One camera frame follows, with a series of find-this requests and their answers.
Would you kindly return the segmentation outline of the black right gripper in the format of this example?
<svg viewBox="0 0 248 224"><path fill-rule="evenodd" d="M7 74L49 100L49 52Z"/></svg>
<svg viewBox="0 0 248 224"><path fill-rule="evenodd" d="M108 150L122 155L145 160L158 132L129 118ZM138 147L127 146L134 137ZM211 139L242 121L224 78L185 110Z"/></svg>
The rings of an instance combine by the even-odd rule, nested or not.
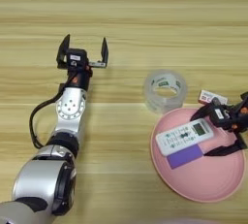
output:
<svg viewBox="0 0 248 224"><path fill-rule="evenodd" d="M236 105L224 105L214 98L210 104L199 108L191 119L197 120L209 116L215 127L229 132L245 132L248 129L248 91L242 93L240 98L241 101ZM243 140L236 140L231 145L221 145L208 151L205 156L227 156L246 148L247 144Z"/></svg>

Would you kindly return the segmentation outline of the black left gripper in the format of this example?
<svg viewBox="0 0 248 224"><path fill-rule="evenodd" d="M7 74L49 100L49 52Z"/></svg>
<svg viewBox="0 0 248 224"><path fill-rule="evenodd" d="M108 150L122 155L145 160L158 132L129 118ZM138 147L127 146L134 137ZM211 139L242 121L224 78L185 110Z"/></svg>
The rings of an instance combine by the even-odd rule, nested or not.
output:
<svg viewBox="0 0 248 224"><path fill-rule="evenodd" d="M75 87L87 90L89 82L93 76L93 68L106 68L109 60L109 48L106 37L102 41L102 61L90 62L83 60L82 62L69 60L63 62L67 49L69 48L70 35L67 35L59 46L56 61L58 69L66 69L68 72L68 79L66 82L61 83L60 90L64 90L66 87Z"/></svg>

